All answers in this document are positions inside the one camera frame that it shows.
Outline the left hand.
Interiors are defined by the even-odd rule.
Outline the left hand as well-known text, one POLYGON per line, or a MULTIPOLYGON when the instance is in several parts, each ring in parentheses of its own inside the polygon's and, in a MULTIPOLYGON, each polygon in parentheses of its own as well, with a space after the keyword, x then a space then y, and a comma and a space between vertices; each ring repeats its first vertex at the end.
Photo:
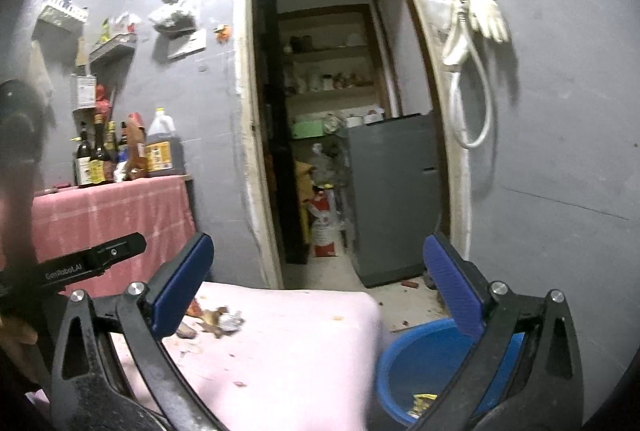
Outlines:
POLYGON ((37 340, 32 326, 16 317, 1 316, 1 349, 18 371, 33 383, 37 383, 38 378, 26 347, 35 345, 37 340))

